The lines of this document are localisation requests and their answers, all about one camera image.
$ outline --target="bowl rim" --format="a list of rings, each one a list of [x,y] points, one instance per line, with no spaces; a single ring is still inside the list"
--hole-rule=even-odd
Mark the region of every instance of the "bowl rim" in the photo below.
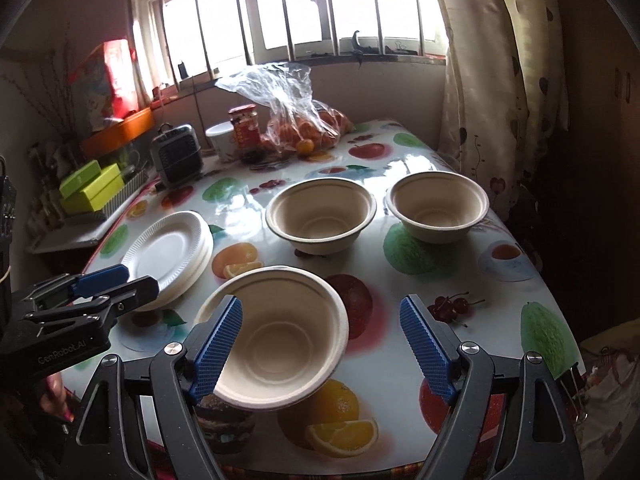
[[[353,229],[350,229],[345,233],[335,235],[335,236],[330,236],[327,238],[301,238],[301,237],[290,235],[284,232],[275,224],[275,222],[271,218],[271,215],[273,213],[273,208],[276,206],[278,202],[282,200],[283,195],[290,193],[292,189],[299,186],[308,185],[309,183],[316,182],[316,181],[340,182],[343,184],[348,184],[349,186],[355,189],[361,190],[363,192],[363,195],[368,197],[368,201],[369,201],[369,212],[367,213],[366,218]],[[271,199],[271,201],[267,204],[267,208],[265,210],[264,216],[271,232],[273,232],[276,236],[282,238],[283,240],[288,240],[289,242],[295,242],[299,244],[325,244],[328,242],[343,240],[344,238],[348,238],[354,234],[359,233],[373,221],[373,218],[376,215],[377,211],[378,211],[378,201],[376,200],[376,197],[373,195],[372,192],[370,192],[362,184],[354,182],[353,180],[349,180],[348,178],[338,178],[338,177],[330,176],[330,177],[310,178],[308,180],[303,180],[302,182],[297,182],[295,184],[292,184],[289,187],[286,187],[281,192],[279,192],[275,197],[273,197],[273,199]]]
[[[238,400],[236,397],[231,397],[225,392],[219,391],[218,385],[216,385],[213,393],[215,393],[220,399],[237,408],[244,408],[246,410],[253,411],[276,410],[284,408],[286,406],[290,406],[292,404],[295,404],[296,402],[300,402],[300,400],[303,400],[314,393],[322,384],[324,384],[327,379],[329,379],[329,377],[331,377],[338,364],[340,363],[342,356],[344,355],[344,352],[347,348],[347,343],[349,341],[349,319],[347,316],[347,309],[344,306],[344,302],[340,298],[340,295],[338,295],[338,292],[324,279],[320,278],[320,276],[309,272],[308,270],[291,266],[269,266],[262,267],[261,269],[249,270],[248,272],[240,274],[239,276],[236,276],[231,280],[223,283],[204,301],[194,318],[193,325],[195,326],[196,324],[204,321],[201,320],[201,318],[204,314],[205,309],[209,307],[213,298],[224,288],[228,288],[230,285],[235,285],[237,282],[255,276],[256,274],[274,271],[290,272],[292,276],[304,276],[305,278],[313,281],[317,286],[322,288],[322,290],[329,296],[329,299],[332,305],[335,307],[334,310],[337,312],[338,317],[336,344],[331,347],[326,361],[318,370],[318,372],[313,376],[313,378],[305,386],[297,388],[290,394],[271,397],[265,401],[246,402],[245,400]]]
[[[407,218],[401,212],[399,212],[398,208],[396,208],[396,205],[394,204],[394,201],[392,199],[392,196],[396,192],[399,185],[407,180],[419,180],[424,177],[430,178],[434,176],[440,176],[440,177],[444,176],[446,178],[451,178],[452,180],[462,179],[462,180],[465,180],[468,184],[470,184],[471,187],[477,189],[479,191],[479,195],[482,197],[482,211],[480,212],[480,214],[478,214],[476,218],[474,218],[471,222],[467,222],[465,224],[440,227],[440,226],[434,226],[434,225],[428,225],[428,224],[421,224],[420,222],[416,222],[415,220],[411,220],[410,218]],[[455,173],[454,171],[420,171],[418,173],[412,173],[407,176],[404,176],[388,189],[385,195],[385,201],[386,201],[386,206],[391,210],[394,216],[400,219],[402,222],[406,222],[407,224],[420,229],[426,229],[429,231],[438,231],[438,232],[452,232],[452,231],[462,231],[463,229],[469,229],[470,227],[473,227],[479,221],[481,221],[489,212],[489,197],[486,191],[482,189],[482,186],[480,186],[477,182],[471,180],[468,176]]]

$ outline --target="patterned curtain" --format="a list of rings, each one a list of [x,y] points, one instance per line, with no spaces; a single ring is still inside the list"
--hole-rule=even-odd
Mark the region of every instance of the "patterned curtain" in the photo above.
[[[546,152],[564,85],[556,0],[439,0],[449,37],[438,151],[501,218]]]

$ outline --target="window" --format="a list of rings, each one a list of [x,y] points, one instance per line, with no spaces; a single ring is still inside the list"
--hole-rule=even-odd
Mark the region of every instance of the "window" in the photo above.
[[[232,73],[247,63],[351,55],[356,31],[365,54],[380,52],[380,32],[382,54],[443,55],[447,47],[437,0],[130,2],[131,34],[149,95],[160,84],[215,69]]]

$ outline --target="biodegradable bowl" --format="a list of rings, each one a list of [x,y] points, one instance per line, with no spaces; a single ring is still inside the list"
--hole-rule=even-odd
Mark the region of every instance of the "biodegradable bowl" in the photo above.
[[[489,211],[482,187],[447,171],[402,178],[388,190],[386,204],[411,236],[431,244],[460,240]]]
[[[214,393],[246,410],[275,410],[316,391],[347,346],[349,322],[338,293],[306,270],[251,270],[220,286],[195,322],[211,316],[225,295],[242,302],[242,328]]]
[[[333,254],[354,243],[376,214],[376,199],[344,178],[316,178],[274,197],[266,211],[269,229],[307,254]]]

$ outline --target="printed apple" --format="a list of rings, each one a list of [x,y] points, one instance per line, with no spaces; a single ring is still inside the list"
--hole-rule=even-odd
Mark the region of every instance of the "printed apple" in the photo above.
[[[329,276],[326,282],[340,296],[349,319],[349,340],[362,335],[367,328],[373,312],[373,299],[367,285],[350,274]]]
[[[192,193],[193,186],[184,186],[179,189],[173,189],[166,194],[160,205],[162,206],[162,209],[170,209],[185,203]]]
[[[440,396],[431,391],[427,379],[422,380],[419,401],[420,411],[422,412],[422,417],[427,423],[427,426],[431,428],[433,433],[439,434],[444,420],[447,417],[447,413],[449,413],[449,407]],[[503,404],[503,394],[491,396],[491,399],[489,400],[489,407],[486,411],[486,415],[484,416],[484,424],[482,425],[482,431],[480,433],[481,436],[500,424]]]
[[[391,154],[391,146],[382,144],[381,142],[371,142],[362,146],[354,146],[349,150],[349,155],[356,158],[365,158],[367,160],[375,160],[383,158]]]
[[[343,171],[347,171],[347,168],[343,166],[331,166],[330,168],[322,168],[322,170],[319,170],[318,173],[321,173],[323,175],[331,175],[334,173],[342,173]]]

